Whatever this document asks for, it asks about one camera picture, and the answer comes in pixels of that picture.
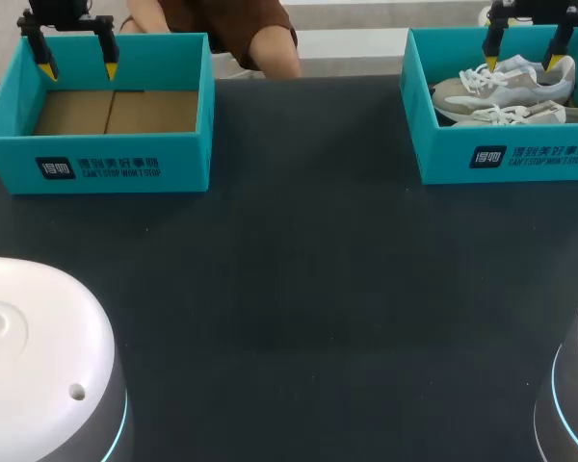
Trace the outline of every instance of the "cardboard box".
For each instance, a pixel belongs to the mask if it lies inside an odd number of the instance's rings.
[[[110,82],[96,36],[26,38],[0,85],[0,177],[10,193],[173,193],[208,188],[214,74],[205,34],[117,36]]]
[[[506,30],[500,60],[521,54],[541,62],[554,26]],[[458,77],[484,62],[486,28],[410,30],[401,93],[417,163],[425,184],[578,180],[578,124],[440,127],[428,84]],[[576,61],[578,29],[569,45]],[[493,153],[481,162],[484,153]]]

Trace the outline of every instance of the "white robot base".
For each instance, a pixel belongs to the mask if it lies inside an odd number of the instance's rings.
[[[96,298],[57,269],[0,258],[0,462],[129,462],[132,446]]]
[[[578,462],[578,320],[541,386],[534,429],[544,462]]]

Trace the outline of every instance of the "black logo on box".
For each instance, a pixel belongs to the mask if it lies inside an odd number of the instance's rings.
[[[478,146],[473,153],[470,168],[497,168],[503,162],[506,146]]]
[[[74,180],[75,172],[66,157],[37,157],[37,165],[46,180]]]

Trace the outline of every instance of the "dark gray table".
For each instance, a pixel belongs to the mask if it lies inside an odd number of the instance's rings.
[[[139,462],[539,462],[578,183],[423,187],[393,77],[219,82],[206,195],[10,197],[107,310]]]

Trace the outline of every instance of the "shoelace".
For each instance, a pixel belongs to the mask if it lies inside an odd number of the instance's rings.
[[[491,122],[492,125],[516,125],[529,123],[526,119],[531,113],[524,106],[511,106],[501,109],[496,104],[488,109],[475,111],[471,116],[476,120]]]
[[[459,72],[460,81],[469,93],[478,93],[483,87],[488,85],[491,89],[494,85],[505,86],[508,83],[502,80],[505,77],[503,72],[490,72],[486,64],[473,69],[466,69]]]

